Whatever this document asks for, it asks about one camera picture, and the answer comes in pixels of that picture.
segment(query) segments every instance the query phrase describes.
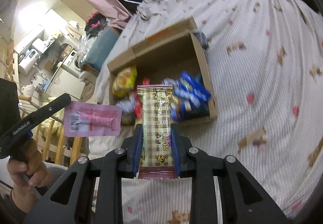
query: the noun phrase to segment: person's finger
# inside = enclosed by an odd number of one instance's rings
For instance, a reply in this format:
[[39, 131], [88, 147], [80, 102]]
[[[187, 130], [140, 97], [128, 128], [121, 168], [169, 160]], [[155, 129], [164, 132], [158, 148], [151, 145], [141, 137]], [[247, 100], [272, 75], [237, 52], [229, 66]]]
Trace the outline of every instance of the person's finger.
[[25, 172], [28, 166], [24, 162], [17, 161], [15, 159], [9, 159], [7, 163], [7, 170], [13, 182], [21, 187], [27, 186], [28, 183], [22, 178], [20, 173]]
[[46, 176], [46, 167], [44, 164], [41, 164], [33, 176], [30, 178], [28, 184], [29, 186], [40, 186], [42, 181]]
[[52, 174], [46, 171], [46, 175], [39, 186], [47, 186], [51, 182], [52, 178]]
[[37, 143], [34, 139], [29, 139], [27, 149], [25, 150], [25, 156], [28, 160], [38, 151]]
[[39, 151], [36, 151], [36, 153], [29, 159], [28, 170], [26, 171], [27, 175], [31, 176], [37, 171], [40, 165], [43, 164], [41, 159], [41, 153]]

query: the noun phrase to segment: bright light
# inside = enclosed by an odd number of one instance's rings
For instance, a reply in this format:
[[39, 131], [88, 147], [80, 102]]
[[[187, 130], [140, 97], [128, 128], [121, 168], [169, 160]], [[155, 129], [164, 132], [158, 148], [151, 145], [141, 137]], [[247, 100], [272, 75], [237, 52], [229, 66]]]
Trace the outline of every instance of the bright light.
[[34, 23], [39, 23], [44, 13], [44, 2], [38, 2], [35, 4], [27, 5], [20, 10], [18, 14], [19, 22], [21, 23], [24, 29], [27, 29], [30, 26], [33, 26]]

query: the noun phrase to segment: hand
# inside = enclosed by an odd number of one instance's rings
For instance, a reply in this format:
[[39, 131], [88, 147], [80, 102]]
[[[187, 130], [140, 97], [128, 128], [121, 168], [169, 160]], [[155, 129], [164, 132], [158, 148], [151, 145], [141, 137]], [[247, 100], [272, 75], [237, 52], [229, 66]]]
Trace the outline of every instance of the hand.
[[[33, 193], [32, 187], [48, 185], [52, 176], [42, 162], [42, 155], [38, 151], [37, 144], [34, 139], [29, 140], [25, 156], [29, 161], [28, 164], [11, 158], [8, 161], [7, 169], [14, 182], [12, 199], [19, 209], [28, 213], [37, 202], [37, 198]], [[33, 176], [27, 183], [22, 178], [21, 173]]]

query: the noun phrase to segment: barcode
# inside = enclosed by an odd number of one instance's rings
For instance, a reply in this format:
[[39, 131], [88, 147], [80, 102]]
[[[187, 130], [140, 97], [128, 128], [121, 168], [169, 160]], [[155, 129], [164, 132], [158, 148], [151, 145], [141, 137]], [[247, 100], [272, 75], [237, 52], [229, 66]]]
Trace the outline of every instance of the barcode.
[[79, 131], [79, 125], [80, 125], [80, 115], [74, 114], [70, 115], [70, 130], [71, 131]]

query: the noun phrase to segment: pink sachet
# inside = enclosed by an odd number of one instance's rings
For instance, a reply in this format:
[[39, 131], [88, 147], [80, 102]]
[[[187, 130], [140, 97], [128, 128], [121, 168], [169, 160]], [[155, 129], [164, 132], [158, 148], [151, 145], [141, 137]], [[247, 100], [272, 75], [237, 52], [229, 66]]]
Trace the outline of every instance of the pink sachet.
[[71, 101], [64, 110], [64, 133], [66, 136], [118, 136], [121, 113], [119, 106]]

